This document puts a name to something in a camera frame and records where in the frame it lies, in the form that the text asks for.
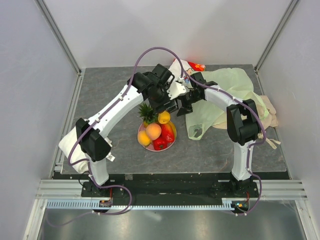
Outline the small yellow fake fruit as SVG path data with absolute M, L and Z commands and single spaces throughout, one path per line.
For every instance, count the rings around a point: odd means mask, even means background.
M 167 124 L 168 122 L 171 121 L 170 113 L 168 111 L 163 111 L 163 112 L 159 113 L 158 117 L 157 117 L 157 121 L 162 125 Z

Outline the fake pineapple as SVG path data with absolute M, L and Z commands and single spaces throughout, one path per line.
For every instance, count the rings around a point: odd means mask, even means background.
M 142 103 L 139 105 L 139 115 L 143 120 L 143 126 L 146 128 L 148 125 L 152 123 L 156 123 L 158 121 L 158 114 L 154 111 L 154 109 L 146 103 Z

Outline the green avocado print plastic bag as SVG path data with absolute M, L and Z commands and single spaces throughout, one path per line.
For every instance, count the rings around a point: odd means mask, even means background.
M 258 96 L 251 79 L 241 68 L 222 68 L 201 74 L 206 82 L 213 81 L 217 85 L 213 86 L 215 90 L 205 89 L 208 100 L 193 103 L 193 112 L 185 115 L 187 135 L 194 141 L 200 140 L 215 120 L 226 114 L 228 104 L 237 104 L 234 99 L 241 101 Z

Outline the fake red orange mango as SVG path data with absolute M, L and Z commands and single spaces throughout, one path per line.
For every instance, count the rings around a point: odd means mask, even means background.
M 175 132 L 169 123 L 161 124 L 161 136 L 168 142 L 173 143 L 175 141 Z

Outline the fake peach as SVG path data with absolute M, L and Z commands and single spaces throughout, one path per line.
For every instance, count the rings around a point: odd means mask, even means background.
M 146 128 L 146 134 L 147 136 L 152 140 L 156 140 L 157 138 L 160 137 L 161 133 L 162 133 L 162 128 L 160 125 L 158 125 L 157 123 L 151 123 L 147 126 Z

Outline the fake red bell pepper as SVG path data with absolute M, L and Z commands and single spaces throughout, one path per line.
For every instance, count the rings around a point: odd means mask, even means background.
M 153 141 L 153 148 L 155 151 L 161 151 L 168 147 L 168 142 L 165 138 L 159 137 Z

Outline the fake yellow pear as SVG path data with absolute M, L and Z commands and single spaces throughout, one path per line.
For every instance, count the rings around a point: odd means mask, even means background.
M 139 144 L 144 146 L 144 147 L 148 147 L 152 143 L 152 140 L 147 135 L 147 132 L 145 130 L 142 130 L 142 131 L 138 132 L 137 140 L 138 140 Z

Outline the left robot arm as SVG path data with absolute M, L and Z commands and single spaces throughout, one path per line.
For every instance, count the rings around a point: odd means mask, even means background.
M 107 156 L 112 147 L 106 140 L 109 133 L 128 112 L 145 100 L 155 112 L 174 107 L 175 102 L 169 94 L 174 79 L 174 75 L 161 64 L 152 71 L 134 73 L 120 93 L 101 111 L 88 120 L 79 118 L 76 121 L 76 143 L 88 159 L 88 171 L 94 182 L 92 191 L 99 197 L 110 191 Z

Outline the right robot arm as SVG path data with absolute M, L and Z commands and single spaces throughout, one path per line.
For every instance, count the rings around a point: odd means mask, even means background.
M 191 88 L 178 97 L 181 107 L 177 116 L 192 113 L 192 104 L 200 100 L 213 103 L 226 113 L 226 129 L 234 146 L 229 191 L 233 196 L 240 197 L 253 184 L 252 152 L 262 130 L 256 103 L 252 99 L 241 100 L 234 97 L 214 81 L 206 82 L 200 72 L 187 77 Z

